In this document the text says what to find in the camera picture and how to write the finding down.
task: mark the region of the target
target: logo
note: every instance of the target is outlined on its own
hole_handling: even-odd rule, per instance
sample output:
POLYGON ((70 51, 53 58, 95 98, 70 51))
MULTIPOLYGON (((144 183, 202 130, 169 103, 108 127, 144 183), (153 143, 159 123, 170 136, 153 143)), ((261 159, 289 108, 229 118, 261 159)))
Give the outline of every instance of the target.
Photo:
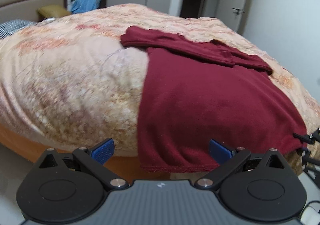
POLYGON ((163 182, 161 182, 161 183, 158 183, 157 186, 158 186, 159 188, 162 188, 162 187, 166 186, 166 184, 163 183, 163 182))

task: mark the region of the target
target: black cable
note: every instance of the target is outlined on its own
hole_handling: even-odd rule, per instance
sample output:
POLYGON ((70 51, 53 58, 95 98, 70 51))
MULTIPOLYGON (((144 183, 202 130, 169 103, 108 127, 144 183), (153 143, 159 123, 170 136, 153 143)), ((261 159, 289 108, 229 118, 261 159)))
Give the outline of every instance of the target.
POLYGON ((302 215, 303 215, 303 212, 306 210, 306 208, 311 207, 312 209, 314 209, 312 206, 310 206, 310 204, 313 204, 313 203, 318 203, 318 204, 320 204, 320 201, 314 200, 314 201, 309 202, 309 203, 303 208, 302 212, 300 213, 299 218, 298 218, 299 221, 300 221, 300 219, 301 219, 301 217, 302 217, 302 215))

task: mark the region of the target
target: blue bag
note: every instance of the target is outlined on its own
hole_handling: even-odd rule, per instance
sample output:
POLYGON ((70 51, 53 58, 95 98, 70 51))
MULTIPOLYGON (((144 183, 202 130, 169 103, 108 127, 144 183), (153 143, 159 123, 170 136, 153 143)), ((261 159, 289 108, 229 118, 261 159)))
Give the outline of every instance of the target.
POLYGON ((85 13, 97 9, 100 5, 100 0, 75 0, 71 12, 72 13, 85 13))

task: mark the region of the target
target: bedspread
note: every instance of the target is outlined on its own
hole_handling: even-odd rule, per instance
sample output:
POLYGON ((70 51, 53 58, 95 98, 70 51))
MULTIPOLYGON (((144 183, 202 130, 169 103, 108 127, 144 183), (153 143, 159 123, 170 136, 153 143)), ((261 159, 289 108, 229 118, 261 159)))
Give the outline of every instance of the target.
MULTIPOLYGON (((0 123, 30 140, 65 150, 112 137, 116 156, 137 155, 137 115, 147 54, 123 48, 129 26, 217 39, 256 54, 293 102, 308 132, 320 126, 320 106, 289 71, 216 18, 183 19, 143 5, 116 5, 25 28, 0 40, 0 123)), ((312 155, 320 156, 319 144, 312 155)))

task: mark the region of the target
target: door handle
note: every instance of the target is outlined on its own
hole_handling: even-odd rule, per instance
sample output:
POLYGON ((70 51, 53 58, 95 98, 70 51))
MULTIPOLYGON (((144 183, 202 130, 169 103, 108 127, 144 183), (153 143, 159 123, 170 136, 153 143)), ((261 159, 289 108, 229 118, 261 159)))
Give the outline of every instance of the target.
POLYGON ((244 11, 242 9, 239 9, 239 8, 232 8, 232 10, 236 10, 236 11, 233 12, 236 16, 241 14, 241 13, 244 13, 244 11))

